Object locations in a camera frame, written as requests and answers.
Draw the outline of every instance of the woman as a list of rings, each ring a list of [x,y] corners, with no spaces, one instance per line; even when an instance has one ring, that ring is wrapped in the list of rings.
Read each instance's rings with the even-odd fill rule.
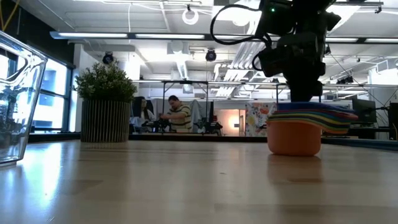
[[[133,118],[131,123],[135,127],[141,127],[145,121],[154,121],[155,116],[147,108],[147,101],[143,96],[138,96],[135,98],[132,106]]]

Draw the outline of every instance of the green plant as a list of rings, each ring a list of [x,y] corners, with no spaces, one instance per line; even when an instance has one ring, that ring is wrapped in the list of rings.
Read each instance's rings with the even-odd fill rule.
[[[117,62],[109,65],[95,63],[76,77],[77,87],[73,87],[85,100],[111,100],[130,103],[137,87],[126,77]]]

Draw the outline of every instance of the potted plant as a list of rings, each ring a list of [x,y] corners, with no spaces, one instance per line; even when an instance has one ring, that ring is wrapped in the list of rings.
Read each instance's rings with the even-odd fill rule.
[[[76,77],[83,98],[81,112],[82,142],[124,142],[129,137],[131,102],[137,87],[117,62],[95,63]]]

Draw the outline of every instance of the monitor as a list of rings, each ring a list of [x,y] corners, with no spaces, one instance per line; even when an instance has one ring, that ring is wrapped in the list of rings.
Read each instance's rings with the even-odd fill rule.
[[[353,99],[353,110],[358,116],[357,122],[376,123],[376,103],[370,100]]]

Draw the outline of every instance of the orange bowl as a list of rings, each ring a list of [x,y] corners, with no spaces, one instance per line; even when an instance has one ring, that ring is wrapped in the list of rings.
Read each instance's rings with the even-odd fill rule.
[[[270,122],[268,148],[277,155],[314,156],[321,149],[321,129],[311,124]]]

